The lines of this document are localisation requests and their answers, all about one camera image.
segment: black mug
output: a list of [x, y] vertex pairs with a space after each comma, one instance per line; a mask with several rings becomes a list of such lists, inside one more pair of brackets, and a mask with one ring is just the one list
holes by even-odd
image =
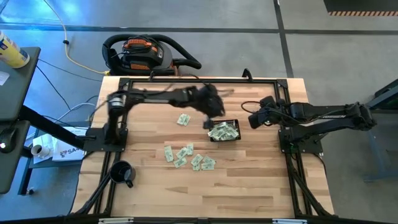
[[126, 183], [129, 188], [132, 188], [132, 181], [136, 178], [136, 170], [126, 161], [115, 162], [110, 171], [111, 180], [120, 184]]

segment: wooden table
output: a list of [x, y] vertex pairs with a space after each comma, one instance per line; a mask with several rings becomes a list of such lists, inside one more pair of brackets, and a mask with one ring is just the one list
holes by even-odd
[[[104, 78], [98, 104], [117, 90], [119, 78]], [[287, 80], [292, 102], [307, 102], [303, 79]], [[163, 90], [167, 85], [168, 83], [135, 83], [134, 87]], [[177, 83], [175, 87], [188, 85], [202, 86], [197, 83]], [[226, 109], [224, 118], [239, 119], [242, 140], [210, 142], [206, 130], [202, 129], [203, 115], [191, 108], [150, 104], [135, 106], [127, 120], [129, 138], [121, 159], [136, 168], [137, 177], [132, 189], [125, 184], [116, 186], [113, 217], [294, 216], [286, 162], [279, 151], [277, 140], [279, 126], [251, 129], [249, 114], [240, 108], [243, 101], [259, 101], [265, 96], [274, 95], [274, 87], [270, 84], [249, 83], [215, 85], [218, 89], [235, 89], [232, 95], [223, 98]], [[258, 106], [248, 106], [253, 110], [255, 107]], [[180, 113], [191, 116], [188, 126], [176, 124]], [[106, 120], [107, 109], [104, 106], [96, 112], [93, 127], [102, 127]], [[164, 146], [172, 146], [176, 153], [190, 142], [194, 143], [194, 155], [208, 155], [217, 161], [215, 170], [194, 172], [190, 163], [176, 169], [172, 162], [166, 162]], [[83, 161], [73, 212], [86, 202], [97, 187], [103, 157], [103, 152], [95, 152]], [[322, 163], [311, 154], [303, 154], [302, 157], [309, 189], [324, 208], [333, 213]], [[300, 190], [298, 194], [304, 211]], [[108, 188], [104, 191], [102, 210], [107, 195]]]

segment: white cup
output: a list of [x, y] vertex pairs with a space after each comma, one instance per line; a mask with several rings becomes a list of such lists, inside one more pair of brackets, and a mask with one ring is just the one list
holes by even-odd
[[41, 145], [35, 145], [31, 150], [30, 153], [32, 153], [33, 156], [37, 156], [41, 159], [44, 157], [48, 156], [50, 153], [50, 150], [46, 147], [42, 147]]

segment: black tray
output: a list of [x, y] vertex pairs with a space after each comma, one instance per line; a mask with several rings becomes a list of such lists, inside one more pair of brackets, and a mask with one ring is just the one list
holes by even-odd
[[230, 139], [230, 140], [215, 140], [215, 139], [213, 139], [213, 138], [210, 138], [210, 141], [211, 142], [224, 142], [224, 141], [236, 141], [236, 140], [241, 140], [241, 130], [239, 129], [239, 122], [238, 122], [238, 119], [229, 119], [229, 120], [221, 120], [221, 121], [213, 121], [213, 124], [214, 125], [216, 125], [216, 124], [220, 124], [220, 123], [222, 123], [222, 122], [227, 122], [228, 124], [232, 124], [233, 125], [233, 123], [234, 123], [234, 121], [235, 121], [235, 128], [238, 130], [238, 136], [235, 138], [235, 139]]

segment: concrete floor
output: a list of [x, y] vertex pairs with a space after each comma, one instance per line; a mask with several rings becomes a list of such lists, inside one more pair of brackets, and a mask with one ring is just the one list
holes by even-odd
[[[49, 3], [66, 24], [76, 26], [278, 28], [272, 0], [170, 0], [167, 3], [162, 0], [53, 0]], [[280, 8], [286, 29], [398, 29], [398, 17], [329, 17], [322, 1], [318, 0], [280, 0]], [[8, 23], [58, 24], [57, 18], [41, 0], [10, 0], [0, 19]], [[101, 79], [65, 58], [63, 32], [4, 32], [20, 46], [41, 47], [40, 58], [45, 61], [79, 75]], [[117, 32], [68, 32], [71, 57], [97, 70], [106, 70], [101, 44], [114, 34]], [[247, 67], [255, 77], [287, 76], [279, 34], [163, 34], [180, 42], [203, 65], [201, 70], [184, 68], [183, 72], [238, 77]], [[294, 77], [305, 79], [309, 100], [314, 105], [367, 102], [376, 90], [397, 78], [397, 40], [396, 35], [287, 35]], [[82, 80], [42, 62], [39, 67], [72, 106], [99, 92], [100, 82]], [[59, 117], [67, 110], [39, 72], [34, 75], [25, 105], [52, 117]], [[89, 106], [82, 107], [70, 113], [64, 121], [85, 120], [92, 111]], [[370, 184], [363, 182], [363, 175], [374, 172], [366, 135], [358, 131], [338, 131], [329, 134], [322, 143], [336, 214], [345, 218], [398, 222], [398, 182], [392, 179]], [[16, 195], [21, 170], [19, 166], [12, 190], [0, 195], [0, 204], [7, 205], [0, 210], [0, 220], [68, 213], [79, 167], [34, 170], [30, 185], [38, 192], [28, 197]], [[48, 208], [44, 212], [38, 209], [43, 204]]]

